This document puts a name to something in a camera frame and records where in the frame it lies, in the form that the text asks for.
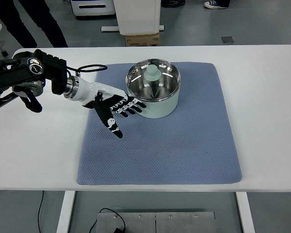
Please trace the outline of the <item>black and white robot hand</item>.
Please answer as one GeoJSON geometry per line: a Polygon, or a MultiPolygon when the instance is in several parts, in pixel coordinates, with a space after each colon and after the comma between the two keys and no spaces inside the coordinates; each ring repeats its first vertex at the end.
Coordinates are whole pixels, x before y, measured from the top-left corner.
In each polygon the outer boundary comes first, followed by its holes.
{"type": "Polygon", "coordinates": [[[98,82],[89,83],[84,79],[71,76],[67,80],[64,97],[79,101],[83,107],[95,109],[106,128],[118,138],[122,138],[113,113],[128,117],[128,114],[141,113],[146,105],[125,91],[98,82]]]}

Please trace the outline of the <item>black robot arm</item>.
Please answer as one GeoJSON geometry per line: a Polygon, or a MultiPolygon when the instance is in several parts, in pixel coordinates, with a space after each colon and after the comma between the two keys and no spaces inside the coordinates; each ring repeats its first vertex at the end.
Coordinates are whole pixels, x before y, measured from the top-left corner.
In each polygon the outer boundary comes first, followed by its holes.
{"type": "Polygon", "coordinates": [[[68,94],[77,87],[76,82],[68,78],[71,71],[66,60],[39,49],[0,60],[0,108],[21,98],[29,110],[40,113],[42,106],[37,97],[43,93],[46,80],[51,81],[53,94],[68,94]]]}

